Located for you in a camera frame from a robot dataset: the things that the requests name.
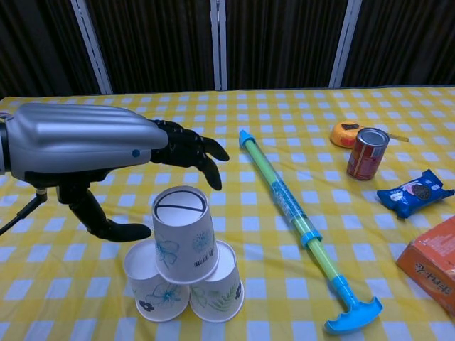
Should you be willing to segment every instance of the red can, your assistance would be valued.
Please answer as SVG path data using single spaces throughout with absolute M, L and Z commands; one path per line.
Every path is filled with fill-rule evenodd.
M 348 174 L 359 180 L 370 180 L 375 176 L 389 140 L 389 136 L 382 130 L 361 129 L 350 153 Z

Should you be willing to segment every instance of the dark curtain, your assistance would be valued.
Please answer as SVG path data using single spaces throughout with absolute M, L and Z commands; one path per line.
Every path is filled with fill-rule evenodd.
M 226 0 L 227 87 L 327 87 L 347 0 Z
M 209 0 L 87 0 L 115 93 L 213 90 Z
M 69 1 L 0 1 L 0 98 L 99 93 Z
M 362 2 L 342 86 L 454 83 L 454 0 Z

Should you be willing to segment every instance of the yellow checkered tablecloth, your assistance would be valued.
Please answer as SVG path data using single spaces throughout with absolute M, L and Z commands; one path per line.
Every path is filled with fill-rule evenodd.
M 225 324 L 203 323 L 189 307 L 167 323 L 143 319 L 122 269 L 132 243 L 88 234 L 51 189 L 45 205 L 0 237 L 0 339 L 455 340 L 453 320 L 395 265 L 412 238 L 454 214 L 454 197 L 405 221 L 375 199 L 377 189 L 428 168 L 445 188 L 455 187 L 454 95 L 455 88 L 439 87 L 3 99 L 0 112 L 10 113 L 30 101 L 126 107 L 216 138 L 231 157 L 218 163 L 220 192 L 195 168 L 153 163 L 115 170 L 91 188 L 114 220 L 148 225 L 151 202 L 162 190 L 184 183 L 200 188 L 209 197 L 217 238 L 237 253 L 245 304 Z M 344 119 L 410 142 L 391 140 L 377 175 L 357 181 L 346 175 L 349 151 L 328 139 Z M 255 135 L 359 299 L 382 301 L 383 313 L 367 328 L 345 337 L 323 332 L 323 323 L 343 309 L 240 150 L 241 129 Z M 0 177 L 0 186 L 5 224 L 34 190 L 9 175 Z

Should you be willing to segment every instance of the orange box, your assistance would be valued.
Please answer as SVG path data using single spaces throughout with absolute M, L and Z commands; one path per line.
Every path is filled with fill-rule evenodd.
M 455 316 L 455 216 L 410 242 L 397 265 Z

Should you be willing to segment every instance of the white paper cup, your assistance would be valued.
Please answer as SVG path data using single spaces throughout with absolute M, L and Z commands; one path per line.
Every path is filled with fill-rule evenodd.
M 191 286 L 190 306 L 204 321 L 221 323 L 237 315 L 245 295 L 234 250 L 220 240 L 217 244 L 218 266 L 205 281 Z
M 169 283 L 155 265 L 155 241 L 135 244 L 125 256 L 123 269 L 136 299 L 137 310 L 147 320 L 164 322 L 179 316 L 188 305 L 189 287 Z
M 152 207 L 156 267 L 169 282 L 186 285 L 209 277 L 218 263 L 207 197 L 178 186 L 159 194 Z

